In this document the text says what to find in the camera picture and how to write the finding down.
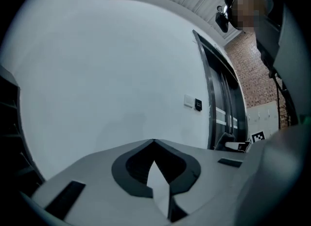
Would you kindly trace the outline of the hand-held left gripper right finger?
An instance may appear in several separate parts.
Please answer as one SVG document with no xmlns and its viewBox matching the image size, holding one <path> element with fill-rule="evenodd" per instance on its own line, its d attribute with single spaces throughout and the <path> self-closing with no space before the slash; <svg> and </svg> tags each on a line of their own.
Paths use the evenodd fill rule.
<svg viewBox="0 0 311 226">
<path fill-rule="evenodd" d="M 169 220 L 199 210 L 228 187 L 245 155 L 155 140 L 153 200 Z"/>
</svg>

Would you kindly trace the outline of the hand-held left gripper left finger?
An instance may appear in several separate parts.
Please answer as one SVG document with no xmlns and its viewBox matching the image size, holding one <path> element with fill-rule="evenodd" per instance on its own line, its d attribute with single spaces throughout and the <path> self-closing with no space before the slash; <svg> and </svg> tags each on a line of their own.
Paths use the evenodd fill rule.
<svg viewBox="0 0 311 226">
<path fill-rule="evenodd" d="M 165 226 L 167 218 L 152 198 L 131 196 L 114 180 L 111 168 L 144 140 L 87 155 L 47 180 L 32 195 L 45 208 L 71 181 L 85 188 L 65 217 L 74 226 Z"/>
</svg>

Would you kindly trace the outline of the black coat rack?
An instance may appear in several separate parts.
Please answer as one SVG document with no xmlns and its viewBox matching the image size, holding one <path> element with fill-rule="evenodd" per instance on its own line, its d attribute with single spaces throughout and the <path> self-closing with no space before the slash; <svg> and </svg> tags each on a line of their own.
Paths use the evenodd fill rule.
<svg viewBox="0 0 311 226">
<path fill-rule="evenodd" d="M 286 128 L 291 126 L 292 122 L 291 122 L 291 117 L 289 115 L 289 112 L 287 110 L 287 107 L 285 104 L 283 104 L 280 107 L 280 128 Z"/>
</svg>

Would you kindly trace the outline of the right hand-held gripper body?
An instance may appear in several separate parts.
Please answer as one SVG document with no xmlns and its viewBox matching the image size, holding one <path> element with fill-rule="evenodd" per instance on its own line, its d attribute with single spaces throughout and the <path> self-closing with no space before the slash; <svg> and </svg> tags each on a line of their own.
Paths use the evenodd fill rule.
<svg viewBox="0 0 311 226">
<path fill-rule="evenodd" d="M 249 152 L 251 146 L 255 142 L 261 141 L 261 140 L 265 140 L 264 131 L 259 131 L 259 132 L 251 134 L 251 136 L 249 137 L 249 139 L 247 141 L 239 143 L 239 151 L 247 153 L 247 152 Z"/>
</svg>

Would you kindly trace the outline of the white wall light switch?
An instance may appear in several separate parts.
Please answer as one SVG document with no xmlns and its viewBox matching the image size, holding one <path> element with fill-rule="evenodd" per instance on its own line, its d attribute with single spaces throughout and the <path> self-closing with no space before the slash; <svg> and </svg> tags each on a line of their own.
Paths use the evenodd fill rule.
<svg viewBox="0 0 311 226">
<path fill-rule="evenodd" d="M 192 96 L 187 94 L 184 95 L 184 106 L 194 108 L 194 103 L 195 99 Z"/>
</svg>

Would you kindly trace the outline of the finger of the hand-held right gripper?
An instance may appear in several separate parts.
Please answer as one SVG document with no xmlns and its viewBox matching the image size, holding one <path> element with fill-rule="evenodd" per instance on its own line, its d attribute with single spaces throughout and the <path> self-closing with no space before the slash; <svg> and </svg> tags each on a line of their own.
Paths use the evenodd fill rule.
<svg viewBox="0 0 311 226">
<path fill-rule="evenodd" d="M 232 150 L 245 150 L 244 142 L 226 142 L 225 147 L 230 148 Z"/>
<path fill-rule="evenodd" d="M 216 146 L 214 147 L 215 151 L 233 151 L 233 149 L 225 146 L 227 142 L 234 142 L 235 136 L 229 133 L 224 132 L 220 139 L 218 140 Z"/>
</svg>

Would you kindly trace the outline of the glass door with frosted band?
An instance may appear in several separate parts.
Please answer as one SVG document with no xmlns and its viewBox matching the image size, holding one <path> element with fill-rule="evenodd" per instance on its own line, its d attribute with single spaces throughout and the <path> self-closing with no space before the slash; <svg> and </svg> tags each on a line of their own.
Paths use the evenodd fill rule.
<svg viewBox="0 0 311 226">
<path fill-rule="evenodd" d="M 247 138 L 245 106 L 241 87 L 227 67 L 210 50 L 205 49 L 210 67 L 216 105 L 216 136 L 234 135 L 236 142 Z"/>
</svg>

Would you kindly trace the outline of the person's black clothing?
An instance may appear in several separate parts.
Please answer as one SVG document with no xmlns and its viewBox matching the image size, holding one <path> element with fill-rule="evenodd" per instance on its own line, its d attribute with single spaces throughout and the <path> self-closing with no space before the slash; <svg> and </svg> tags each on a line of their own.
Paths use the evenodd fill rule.
<svg viewBox="0 0 311 226">
<path fill-rule="evenodd" d="M 269 71 L 269 78 L 273 79 L 276 85 L 277 103 L 279 103 L 279 96 L 282 95 L 291 117 L 291 125 L 296 125 L 298 124 L 298 118 L 292 98 L 285 84 L 283 82 L 281 84 L 278 83 L 277 78 L 281 79 L 281 76 L 274 67 L 276 55 L 279 50 L 280 26 L 275 24 L 271 19 L 263 17 L 259 20 L 258 27 L 255 28 L 255 35 L 261 60 Z"/>
</svg>

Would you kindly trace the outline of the white locker cabinet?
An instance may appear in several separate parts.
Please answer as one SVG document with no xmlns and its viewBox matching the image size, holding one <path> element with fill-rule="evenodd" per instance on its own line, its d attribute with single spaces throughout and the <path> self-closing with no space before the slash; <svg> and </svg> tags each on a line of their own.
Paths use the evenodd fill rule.
<svg viewBox="0 0 311 226">
<path fill-rule="evenodd" d="M 264 131 L 265 139 L 279 130 L 276 101 L 247 108 L 248 131 L 251 134 Z"/>
</svg>

